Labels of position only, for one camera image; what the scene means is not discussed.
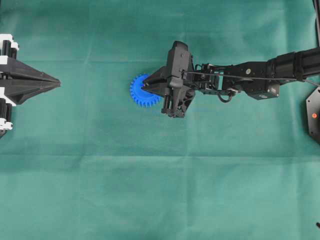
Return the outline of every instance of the black wire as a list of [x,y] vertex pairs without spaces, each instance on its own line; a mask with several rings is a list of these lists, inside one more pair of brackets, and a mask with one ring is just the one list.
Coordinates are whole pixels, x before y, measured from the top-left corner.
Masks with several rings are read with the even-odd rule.
[[219,93],[217,94],[217,96],[218,96],[218,98],[220,99],[221,102],[223,102],[223,103],[226,104],[226,103],[229,103],[229,102],[231,101],[233,95],[232,95],[232,94],[229,94],[229,95],[228,95],[229,98],[228,98],[227,100],[223,99],[222,96],[221,96]]

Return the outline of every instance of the white clamp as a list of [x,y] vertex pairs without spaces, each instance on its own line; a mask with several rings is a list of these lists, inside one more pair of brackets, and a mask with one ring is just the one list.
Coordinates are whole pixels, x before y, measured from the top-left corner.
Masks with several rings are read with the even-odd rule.
[[11,48],[19,51],[19,44],[14,41],[14,37],[11,34],[0,34],[0,50],[2,50],[3,42],[7,40],[11,42]]

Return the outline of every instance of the plastic gear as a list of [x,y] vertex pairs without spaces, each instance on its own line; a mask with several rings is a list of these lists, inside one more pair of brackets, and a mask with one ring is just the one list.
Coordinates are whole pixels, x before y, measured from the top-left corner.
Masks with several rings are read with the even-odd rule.
[[136,76],[133,79],[130,85],[130,94],[132,99],[140,107],[145,107],[145,108],[149,108],[153,105],[156,105],[161,99],[160,96],[149,93],[141,89],[144,86],[143,81],[148,76],[149,76],[148,74],[140,74],[139,76]]

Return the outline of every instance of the green cloth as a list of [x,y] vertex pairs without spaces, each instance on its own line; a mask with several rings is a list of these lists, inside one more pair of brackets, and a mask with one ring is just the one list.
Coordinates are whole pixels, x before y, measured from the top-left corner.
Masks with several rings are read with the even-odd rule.
[[198,64],[266,61],[315,48],[315,18],[311,0],[3,0],[18,59],[62,87],[14,108],[0,140],[0,239],[318,240],[312,85],[198,92],[184,119],[129,91],[175,40]]

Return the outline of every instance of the cable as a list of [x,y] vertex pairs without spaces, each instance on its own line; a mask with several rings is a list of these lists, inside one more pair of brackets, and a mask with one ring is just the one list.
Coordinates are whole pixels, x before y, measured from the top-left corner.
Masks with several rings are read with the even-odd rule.
[[258,80],[296,80],[295,78],[266,78],[266,77],[244,77],[244,76],[235,76],[235,75],[226,75],[221,73],[202,73],[202,72],[195,72],[195,71],[184,71],[186,74],[197,74],[197,75],[206,75],[206,76],[221,76],[221,77],[228,77],[234,79],[258,79]]
[[312,84],[312,85],[314,85],[314,86],[316,86],[316,87],[320,87],[319,84],[317,84],[317,83],[315,83],[315,82],[313,82],[313,81],[310,81],[310,80],[307,80],[307,79],[305,79],[304,81],[307,82],[307,83],[309,83],[309,84]]
[[220,99],[220,101],[223,102],[223,103],[225,103],[225,104],[226,104],[226,103],[229,103],[229,102],[232,100],[232,97],[233,97],[232,94],[229,94],[229,95],[228,95],[229,98],[228,98],[227,100],[224,100],[224,99],[222,98],[222,96],[220,95],[220,93],[218,93],[217,96],[218,96],[218,98]]

